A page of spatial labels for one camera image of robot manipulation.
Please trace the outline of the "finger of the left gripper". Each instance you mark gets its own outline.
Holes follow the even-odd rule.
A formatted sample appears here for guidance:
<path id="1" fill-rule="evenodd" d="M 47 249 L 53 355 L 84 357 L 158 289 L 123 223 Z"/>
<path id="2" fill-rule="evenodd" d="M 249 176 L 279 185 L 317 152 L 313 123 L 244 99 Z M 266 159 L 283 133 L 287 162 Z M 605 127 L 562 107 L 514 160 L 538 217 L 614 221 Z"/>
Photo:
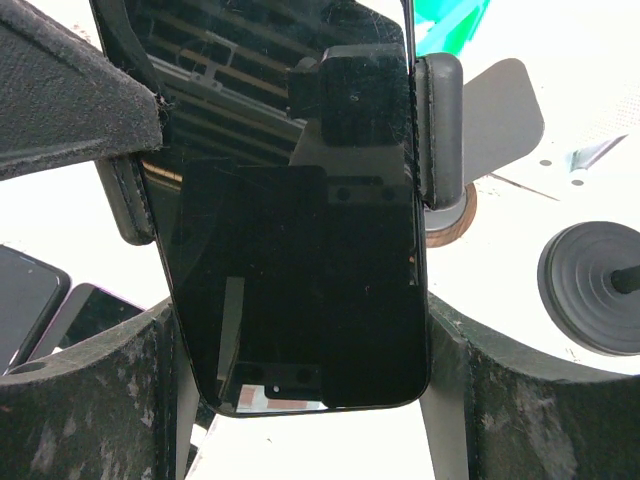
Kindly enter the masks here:
<path id="1" fill-rule="evenodd" d="M 29 2 L 2 2 L 2 179 L 161 148 L 159 81 L 126 4 L 90 6 L 112 59 Z"/>

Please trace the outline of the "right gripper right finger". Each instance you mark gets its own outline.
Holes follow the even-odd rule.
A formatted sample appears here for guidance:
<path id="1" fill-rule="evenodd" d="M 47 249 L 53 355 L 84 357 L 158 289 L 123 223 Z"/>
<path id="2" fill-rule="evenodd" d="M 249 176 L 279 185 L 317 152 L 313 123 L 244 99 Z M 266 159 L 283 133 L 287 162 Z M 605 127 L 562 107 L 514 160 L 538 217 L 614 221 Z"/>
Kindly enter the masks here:
<path id="1" fill-rule="evenodd" d="M 438 479 L 636 479 L 639 379 L 548 355 L 429 295 Z"/>

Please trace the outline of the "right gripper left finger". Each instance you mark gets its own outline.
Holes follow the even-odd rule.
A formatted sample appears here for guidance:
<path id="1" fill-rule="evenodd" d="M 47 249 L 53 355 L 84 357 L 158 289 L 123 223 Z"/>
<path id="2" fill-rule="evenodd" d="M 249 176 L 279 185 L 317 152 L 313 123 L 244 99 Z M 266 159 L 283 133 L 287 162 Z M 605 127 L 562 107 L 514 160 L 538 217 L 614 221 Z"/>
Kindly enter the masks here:
<path id="1" fill-rule="evenodd" d="M 198 404 L 164 301 L 1 379 L 4 479 L 182 479 Z"/>

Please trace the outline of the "purple edged phone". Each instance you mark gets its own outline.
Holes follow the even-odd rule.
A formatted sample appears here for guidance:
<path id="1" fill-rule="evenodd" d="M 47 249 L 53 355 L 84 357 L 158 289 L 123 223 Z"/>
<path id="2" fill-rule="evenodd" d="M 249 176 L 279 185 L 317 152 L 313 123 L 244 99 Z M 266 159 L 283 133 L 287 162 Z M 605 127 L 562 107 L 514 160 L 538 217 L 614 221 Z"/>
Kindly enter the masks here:
<path id="1" fill-rule="evenodd" d="M 141 312 L 138 306 L 98 286 L 79 284 L 71 290 L 28 360 L 64 350 Z"/>

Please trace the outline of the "black phone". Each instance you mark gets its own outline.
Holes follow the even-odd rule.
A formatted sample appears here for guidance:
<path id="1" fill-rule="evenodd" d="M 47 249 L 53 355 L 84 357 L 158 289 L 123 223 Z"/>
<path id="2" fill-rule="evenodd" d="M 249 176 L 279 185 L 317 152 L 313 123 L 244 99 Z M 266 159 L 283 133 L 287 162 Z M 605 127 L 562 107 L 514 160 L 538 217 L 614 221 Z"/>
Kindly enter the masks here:
<path id="1" fill-rule="evenodd" d="M 63 270 L 1 247 L 1 373 L 26 362 L 70 290 Z"/>

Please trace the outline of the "black phone stand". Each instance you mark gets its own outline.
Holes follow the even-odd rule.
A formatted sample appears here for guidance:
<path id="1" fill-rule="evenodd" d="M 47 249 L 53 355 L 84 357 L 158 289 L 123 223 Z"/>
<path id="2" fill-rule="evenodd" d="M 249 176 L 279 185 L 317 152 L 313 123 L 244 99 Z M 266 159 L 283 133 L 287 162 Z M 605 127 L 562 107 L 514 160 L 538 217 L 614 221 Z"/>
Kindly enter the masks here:
<path id="1" fill-rule="evenodd" d="M 569 226 L 544 247 L 538 290 L 555 325 L 608 356 L 639 353 L 639 232 L 609 221 Z"/>
<path id="2" fill-rule="evenodd" d="M 461 200 L 462 86 L 448 54 L 388 47 L 275 58 L 153 38 L 108 58 L 159 107 L 162 146 L 98 174 L 132 244 L 243 253 L 406 243 L 414 210 Z"/>

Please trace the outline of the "white folding phone stand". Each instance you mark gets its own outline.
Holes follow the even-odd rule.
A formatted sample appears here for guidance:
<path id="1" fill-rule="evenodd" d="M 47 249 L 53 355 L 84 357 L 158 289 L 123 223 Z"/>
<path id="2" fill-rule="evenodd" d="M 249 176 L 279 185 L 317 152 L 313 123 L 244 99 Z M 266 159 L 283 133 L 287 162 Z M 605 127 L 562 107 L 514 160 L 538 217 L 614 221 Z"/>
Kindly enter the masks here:
<path id="1" fill-rule="evenodd" d="M 639 129 L 639 91 L 624 93 L 597 110 L 575 148 L 567 154 L 568 171 L 588 170 L 630 133 Z"/>

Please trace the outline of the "brown base phone stand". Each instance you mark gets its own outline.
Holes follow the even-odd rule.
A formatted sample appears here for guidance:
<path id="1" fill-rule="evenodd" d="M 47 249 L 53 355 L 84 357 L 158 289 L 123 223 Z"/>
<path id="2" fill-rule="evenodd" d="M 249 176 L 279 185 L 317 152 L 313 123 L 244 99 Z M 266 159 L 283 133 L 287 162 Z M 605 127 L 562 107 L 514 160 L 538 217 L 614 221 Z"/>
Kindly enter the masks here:
<path id="1" fill-rule="evenodd" d="M 457 57 L 415 64 L 417 135 L 426 245 L 460 238 L 477 209 L 475 180 L 531 153 L 544 119 L 525 65 L 504 59 L 463 80 Z"/>

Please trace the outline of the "green plastic bin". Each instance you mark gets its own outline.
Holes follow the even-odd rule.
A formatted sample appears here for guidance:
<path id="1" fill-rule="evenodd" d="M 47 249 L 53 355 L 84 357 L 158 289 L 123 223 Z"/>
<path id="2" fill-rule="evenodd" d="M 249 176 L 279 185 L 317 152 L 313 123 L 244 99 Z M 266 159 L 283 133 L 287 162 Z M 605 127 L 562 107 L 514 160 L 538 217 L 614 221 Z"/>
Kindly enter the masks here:
<path id="1" fill-rule="evenodd" d="M 417 56 L 445 52 L 459 56 L 483 20 L 490 0 L 417 0 L 414 36 Z"/>

